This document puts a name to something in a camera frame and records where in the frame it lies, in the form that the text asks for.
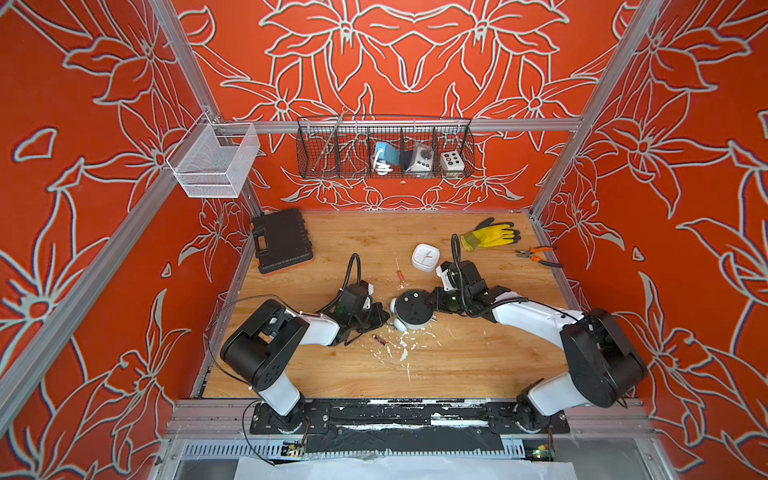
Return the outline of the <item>orange handled pliers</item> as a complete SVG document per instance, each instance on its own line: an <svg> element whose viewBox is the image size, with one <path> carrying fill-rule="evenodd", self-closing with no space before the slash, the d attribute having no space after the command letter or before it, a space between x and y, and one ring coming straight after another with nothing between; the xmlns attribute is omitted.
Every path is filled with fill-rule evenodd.
<svg viewBox="0 0 768 480"><path fill-rule="evenodd" d="M554 252L556 248L551 245L536 246L528 249L517 250L516 255L521 258L528 258L534 263L546 266L548 268L561 269L562 265L557 261L546 259L546 253Z"/></svg>

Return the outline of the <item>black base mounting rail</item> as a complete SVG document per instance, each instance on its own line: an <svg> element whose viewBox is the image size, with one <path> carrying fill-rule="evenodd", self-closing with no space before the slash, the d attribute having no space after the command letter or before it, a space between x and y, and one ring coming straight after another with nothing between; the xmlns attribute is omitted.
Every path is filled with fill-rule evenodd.
<svg viewBox="0 0 768 480"><path fill-rule="evenodd" d="M265 404L243 416L252 436L291 436L282 457L331 455L501 455L537 458L535 442L568 434L560 411L524 429L513 400L315 399L283 419Z"/></svg>

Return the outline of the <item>blue white item in basket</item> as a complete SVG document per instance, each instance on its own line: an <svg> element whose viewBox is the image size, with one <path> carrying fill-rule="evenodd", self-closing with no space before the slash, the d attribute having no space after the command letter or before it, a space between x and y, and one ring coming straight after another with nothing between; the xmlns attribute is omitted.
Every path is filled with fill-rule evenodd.
<svg viewBox="0 0 768 480"><path fill-rule="evenodd" d="M371 157L372 169L375 174L385 176L392 173L400 163L400 153L387 142L377 142Z"/></svg>

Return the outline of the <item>beige button box in basket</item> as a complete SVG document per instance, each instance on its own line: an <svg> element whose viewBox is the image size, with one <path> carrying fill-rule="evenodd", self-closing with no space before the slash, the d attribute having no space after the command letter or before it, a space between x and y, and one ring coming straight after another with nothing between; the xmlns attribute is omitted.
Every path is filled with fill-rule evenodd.
<svg viewBox="0 0 768 480"><path fill-rule="evenodd" d="M440 154L441 172L445 178L462 178L465 162L458 150L443 151Z"/></svg>

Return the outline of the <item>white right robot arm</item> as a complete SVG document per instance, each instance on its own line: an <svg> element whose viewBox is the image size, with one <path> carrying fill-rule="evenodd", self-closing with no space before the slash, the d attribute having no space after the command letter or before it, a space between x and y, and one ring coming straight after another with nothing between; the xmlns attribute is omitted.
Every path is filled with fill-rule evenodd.
<svg viewBox="0 0 768 480"><path fill-rule="evenodd" d="M516 396L511 419L521 430L537 433L551 417L573 407L611 407L649 376L646 362L611 313L559 309L506 287L489 287L475 264L461 257L456 234L451 255L438 267L443 285L432 293L433 310L517 328L565 356L564 373L535 381Z"/></svg>

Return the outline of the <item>clear plastic wall bin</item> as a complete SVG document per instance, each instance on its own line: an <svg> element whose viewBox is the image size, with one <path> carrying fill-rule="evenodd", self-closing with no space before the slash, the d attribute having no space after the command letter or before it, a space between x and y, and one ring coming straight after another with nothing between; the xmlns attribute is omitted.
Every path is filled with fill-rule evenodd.
<svg viewBox="0 0 768 480"><path fill-rule="evenodd" d="M190 198L237 198L260 150L253 126L239 144L224 145L214 127L203 123L167 159L176 181Z"/></svg>

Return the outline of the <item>white socket adapter in basket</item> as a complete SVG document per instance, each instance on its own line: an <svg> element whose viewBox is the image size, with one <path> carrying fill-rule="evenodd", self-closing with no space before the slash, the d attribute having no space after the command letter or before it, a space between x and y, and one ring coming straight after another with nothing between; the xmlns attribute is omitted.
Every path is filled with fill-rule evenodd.
<svg viewBox="0 0 768 480"><path fill-rule="evenodd" d="M405 173L426 175L432 171L433 164L434 150L423 143L416 143L401 156L401 166Z"/></svg>

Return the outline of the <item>white round twin-bell alarm clock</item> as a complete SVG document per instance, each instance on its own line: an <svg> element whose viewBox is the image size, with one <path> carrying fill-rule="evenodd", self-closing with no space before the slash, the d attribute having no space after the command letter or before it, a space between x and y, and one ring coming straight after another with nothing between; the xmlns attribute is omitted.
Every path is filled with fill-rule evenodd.
<svg viewBox="0 0 768 480"><path fill-rule="evenodd" d="M434 316L430 294L424 290L405 291L392 299L389 307L394 316L393 325L402 333L425 329Z"/></svg>

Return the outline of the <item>yellow black work glove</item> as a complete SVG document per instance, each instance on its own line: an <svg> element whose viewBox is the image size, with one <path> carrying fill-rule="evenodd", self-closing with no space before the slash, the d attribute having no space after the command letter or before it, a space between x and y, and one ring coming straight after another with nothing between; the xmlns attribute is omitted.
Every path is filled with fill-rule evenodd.
<svg viewBox="0 0 768 480"><path fill-rule="evenodd" d="M521 240L521 232L512 222L496 222L487 218L472 231L461 234L459 242L467 251L513 245Z"/></svg>

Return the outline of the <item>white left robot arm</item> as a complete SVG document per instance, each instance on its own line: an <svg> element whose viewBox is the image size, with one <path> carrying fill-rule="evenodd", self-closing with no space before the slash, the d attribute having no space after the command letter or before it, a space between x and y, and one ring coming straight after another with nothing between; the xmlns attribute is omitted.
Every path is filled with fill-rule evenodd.
<svg viewBox="0 0 768 480"><path fill-rule="evenodd" d="M305 397L288 378L289 362L301 346L348 346L385 326L390 314L373 295L374 286L362 278L361 259L354 253L328 304L305 312L276 295L264 295L264 302L223 342L219 358L286 429L293 429L303 419Z"/></svg>

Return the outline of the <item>white square alarm clock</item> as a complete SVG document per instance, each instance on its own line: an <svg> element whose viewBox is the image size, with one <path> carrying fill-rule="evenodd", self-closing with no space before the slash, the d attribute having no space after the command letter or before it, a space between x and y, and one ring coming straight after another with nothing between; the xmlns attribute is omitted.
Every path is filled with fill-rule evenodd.
<svg viewBox="0 0 768 480"><path fill-rule="evenodd" d="M433 272L440 264L440 250L426 243L418 244L413 250L411 263L414 268L423 272Z"/></svg>

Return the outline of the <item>black plastic tool case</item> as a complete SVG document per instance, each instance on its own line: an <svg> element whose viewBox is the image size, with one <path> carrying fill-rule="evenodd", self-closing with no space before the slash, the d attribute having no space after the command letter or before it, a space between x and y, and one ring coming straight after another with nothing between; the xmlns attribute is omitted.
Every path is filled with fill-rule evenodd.
<svg viewBox="0 0 768 480"><path fill-rule="evenodd" d="M254 217L251 224L261 274L275 273L314 258L309 232L298 208Z"/></svg>

